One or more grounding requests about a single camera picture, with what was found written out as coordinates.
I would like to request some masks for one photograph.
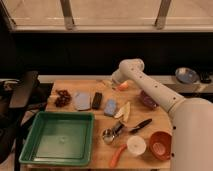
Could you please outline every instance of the bowl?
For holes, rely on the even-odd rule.
[[[152,154],[159,160],[170,159],[172,136],[166,132],[158,131],[151,135],[149,148]]]
[[[175,76],[178,81],[185,84],[192,84],[199,78],[196,71],[186,67],[176,69]]]

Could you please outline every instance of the knife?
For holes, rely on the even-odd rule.
[[[139,123],[137,126],[135,126],[134,128],[132,128],[129,133],[131,134],[135,134],[138,132],[138,130],[140,130],[141,128],[145,127],[146,125],[148,125],[150,122],[152,122],[152,119],[147,119],[145,121],[142,121],[141,123]]]

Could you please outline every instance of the black wall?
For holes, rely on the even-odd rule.
[[[111,74],[125,58],[140,57],[148,74],[181,66],[213,71],[212,33],[13,34],[26,68],[46,74]]]

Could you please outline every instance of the window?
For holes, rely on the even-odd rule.
[[[12,31],[212,31],[209,0],[0,0]]]

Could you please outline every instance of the red bowl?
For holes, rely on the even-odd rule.
[[[159,160],[170,159],[172,136],[166,132],[158,131],[151,135],[149,148],[152,154]]]

